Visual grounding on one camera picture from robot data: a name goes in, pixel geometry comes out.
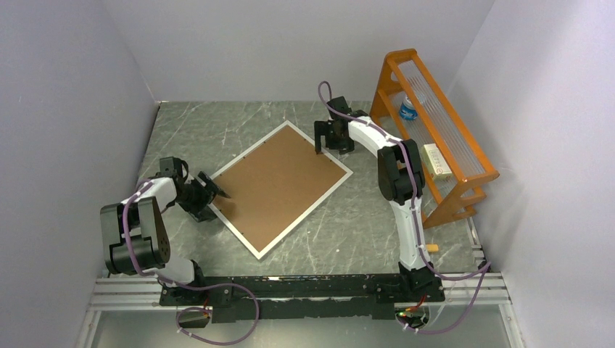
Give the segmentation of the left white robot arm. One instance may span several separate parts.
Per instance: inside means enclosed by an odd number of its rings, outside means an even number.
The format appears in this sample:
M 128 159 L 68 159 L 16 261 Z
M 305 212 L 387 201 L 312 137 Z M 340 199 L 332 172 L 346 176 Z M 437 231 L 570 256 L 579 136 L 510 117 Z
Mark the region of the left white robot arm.
M 109 273 L 154 276 L 169 287 L 179 287 L 191 305 L 207 295 L 202 271 L 193 260 L 173 253 L 163 213 L 178 205 L 197 222 L 216 219 L 210 205 L 217 197 L 229 198 L 210 176 L 196 177 L 177 170 L 158 172 L 144 179 L 121 202 L 100 210 L 104 263 Z

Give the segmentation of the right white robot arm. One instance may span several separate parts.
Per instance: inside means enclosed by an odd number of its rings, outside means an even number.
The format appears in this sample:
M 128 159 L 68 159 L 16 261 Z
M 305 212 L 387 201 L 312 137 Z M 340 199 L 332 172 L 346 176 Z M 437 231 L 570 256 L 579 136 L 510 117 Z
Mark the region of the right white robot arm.
M 391 135 L 366 116 L 317 120 L 313 129 L 318 154 L 323 146 L 351 152 L 358 142 L 377 159 L 379 190 L 392 208 L 400 240 L 399 292 L 406 300 L 419 299 L 433 284 L 435 274 L 429 269 L 432 264 L 424 243 L 421 201 L 425 175 L 416 142 Z

